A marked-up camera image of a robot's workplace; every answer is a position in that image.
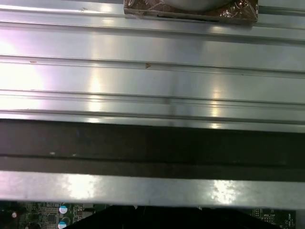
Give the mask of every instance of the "reflective metal surface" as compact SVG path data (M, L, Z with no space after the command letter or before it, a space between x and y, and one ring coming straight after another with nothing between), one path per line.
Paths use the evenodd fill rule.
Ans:
M304 192L293 182L0 172L0 199L23 201L304 209Z
M161 0L182 10L212 10L224 6L231 0Z
M245 28L0 0L0 117L304 132L305 7L260 4Z

